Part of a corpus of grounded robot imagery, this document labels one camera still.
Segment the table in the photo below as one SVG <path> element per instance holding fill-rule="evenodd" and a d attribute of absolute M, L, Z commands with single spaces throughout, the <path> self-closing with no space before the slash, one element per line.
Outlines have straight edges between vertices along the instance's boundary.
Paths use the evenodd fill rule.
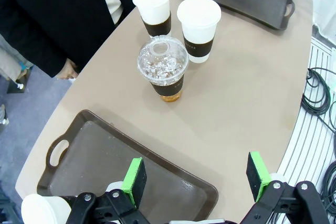
<path fill-rule="evenodd" d="M 172 35 L 181 41 L 171 0 Z M 300 107 L 309 60 L 312 1 L 294 0 L 287 30 L 273 31 L 223 9 L 210 58 L 191 63 L 179 100 L 165 103 L 137 70 L 148 40 L 134 10 L 96 52 L 36 141 L 16 183 L 36 192 L 50 144 L 88 109 L 149 149 L 213 184 L 210 218 L 241 221 L 253 205 L 245 175 L 249 151 L 276 172 Z"/>

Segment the screw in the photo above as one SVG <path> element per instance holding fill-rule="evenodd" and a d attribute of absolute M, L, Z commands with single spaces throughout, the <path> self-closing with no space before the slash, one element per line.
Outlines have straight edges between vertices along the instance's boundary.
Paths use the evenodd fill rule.
<path fill-rule="evenodd" d="M 91 195 L 86 194 L 85 197 L 84 197 L 84 200 L 85 201 L 89 201 L 90 199 L 91 199 Z"/>
<path fill-rule="evenodd" d="M 308 189 L 308 185 L 307 184 L 302 184 L 301 185 L 301 189 L 302 190 L 307 190 Z"/>
<path fill-rule="evenodd" d="M 113 194 L 112 194 L 112 197 L 113 198 L 118 198 L 119 197 L 119 193 L 117 191 L 115 191 Z"/>
<path fill-rule="evenodd" d="M 278 182 L 275 182 L 273 184 L 273 188 L 275 188 L 275 189 L 279 189 L 280 187 L 281 187 L 281 185 Z"/>

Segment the white paper cup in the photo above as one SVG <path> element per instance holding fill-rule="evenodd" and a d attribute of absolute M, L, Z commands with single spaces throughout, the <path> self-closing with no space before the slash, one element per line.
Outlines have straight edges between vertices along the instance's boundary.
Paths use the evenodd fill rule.
<path fill-rule="evenodd" d="M 150 36 L 167 35 L 171 30 L 169 0 L 133 0 Z"/>
<path fill-rule="evenodd" d="M 44 197 L 30 194 L 21 205 L 22 219 L 25 224 L 65 224 L 71 207 L 61 197 Z"/>
<path fill-rule="evenodd" d="M 182 23 L 189 60 L 202 63 L 209 58 L 217 23 L 222 12 L 213 0 L 184 0 L 177 9 Z"/>

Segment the plastic cup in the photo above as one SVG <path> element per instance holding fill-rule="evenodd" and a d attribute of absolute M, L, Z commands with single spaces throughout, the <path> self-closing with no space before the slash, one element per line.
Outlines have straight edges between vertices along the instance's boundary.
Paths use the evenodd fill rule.
<path fill-rule="evenodd" d="M 172 19 L 169 0 L 133 0 L 151 37 L 170 35 Z"/>
<path fill-rule="evenodd" d="M 30 194 L 21 205 L 22 219 L 25 224 L 65 224 L 71 207 L 61 197 L 44 197 Z"/>
<path fill-rule="evenodd" d="M 183 44 L 166 35 L 153 37 L 139 53 L 138 69 L 165 102 L 180 98 L 188 53 Z"/>
<path fill-rule="evenodd" d="M 184 0 L 177 9 L 182 23 L 189 60 L 202 63 L 209 58 L 221 8 L 213 0 Z"/>

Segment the slatted surface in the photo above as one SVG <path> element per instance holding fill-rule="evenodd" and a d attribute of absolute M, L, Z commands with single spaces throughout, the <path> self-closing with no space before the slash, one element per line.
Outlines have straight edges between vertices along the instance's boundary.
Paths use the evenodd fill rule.
<path fill-rule="evenodd" d="M 323 67 L 332 70 L 331 48 L 312 38 L 310 53 L 310 68 Z M 316 71 L 326 81 L 331 74 L 319 69 Z M 310 100 L 317 101 L 322 98 L 322 87 L 312 89 L 306 85 L 304 90 Z M 333 92 L 331 92 L 331 98 L 332 101 L 336 100 L 336 95 Z M 321 117 L 329 123 L 328 114 Z M 336 123 L 336 109 L 332 113 L 332 120 Z M 297 182 L 303 180 L 312 181 L 317 191 L 320 192 L 324 173 L 328 166 L 335 161 L 333 146 L 331 131 L 316 116 L 308 114 L 301 108 L 278 174 L 284 175 L 290 186 L 295 186 Z M 277 223 L 289 223 L 289 221 L 284 215 L 281 215 Z"/>

